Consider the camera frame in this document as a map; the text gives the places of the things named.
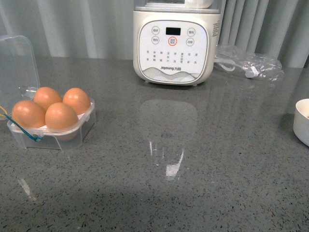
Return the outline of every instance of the curtain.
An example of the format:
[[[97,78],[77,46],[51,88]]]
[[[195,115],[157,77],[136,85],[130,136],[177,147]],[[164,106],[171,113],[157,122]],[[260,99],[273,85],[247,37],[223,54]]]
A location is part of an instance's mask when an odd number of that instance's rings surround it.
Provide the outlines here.
[[[219,44],[308,66],[308,0],[222,0]],[[35,56],[133,59],[133,0],[0,0],[0,35]]]

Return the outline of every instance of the plastic lid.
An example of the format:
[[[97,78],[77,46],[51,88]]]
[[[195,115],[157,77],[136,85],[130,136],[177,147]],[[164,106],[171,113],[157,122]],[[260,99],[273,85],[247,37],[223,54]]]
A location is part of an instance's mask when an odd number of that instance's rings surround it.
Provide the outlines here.
[[[39,87],[30,41],[21,35],[0,36],[0,105],[10,115],[17,102],[32,100]]]

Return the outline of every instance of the brown egg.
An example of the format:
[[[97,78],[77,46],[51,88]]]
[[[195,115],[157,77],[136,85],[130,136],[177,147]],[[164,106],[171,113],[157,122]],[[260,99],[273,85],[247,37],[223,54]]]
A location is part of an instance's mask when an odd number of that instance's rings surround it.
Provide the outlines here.
[[[62,98],[59,93],[50,87],[39,88],[35,93],[33,100],[41,105],[46,111],[52,104],[62,102]]]
[[[62,102],[52,104],[46,111],[46,126],[49,129],[66,129],[78,122],[76,112]]]
[[[62,102],[71,106],[77,115],[85,113],[91,104],[89,96],[80,88],[69,89],[64,95]]]
[[[12,119],[21,127],[39,128],[45,125],[45,110],[30,100],[22,100],[12,109]]]

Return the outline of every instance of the red button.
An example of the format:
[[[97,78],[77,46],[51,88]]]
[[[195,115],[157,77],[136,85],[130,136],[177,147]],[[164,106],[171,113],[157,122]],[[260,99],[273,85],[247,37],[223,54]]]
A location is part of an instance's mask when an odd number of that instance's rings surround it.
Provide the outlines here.
[[[169,45],[175,46],[176,43],[177,43],[177,39],[174,36],[169,38]]]

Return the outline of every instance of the kitchen appliance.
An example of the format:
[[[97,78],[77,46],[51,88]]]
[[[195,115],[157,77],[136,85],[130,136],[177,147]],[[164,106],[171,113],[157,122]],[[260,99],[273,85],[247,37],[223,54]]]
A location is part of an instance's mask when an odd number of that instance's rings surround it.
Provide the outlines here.
[[[221,0],[134,0],[136,73],[146,82],[197,85],[213,69]]]

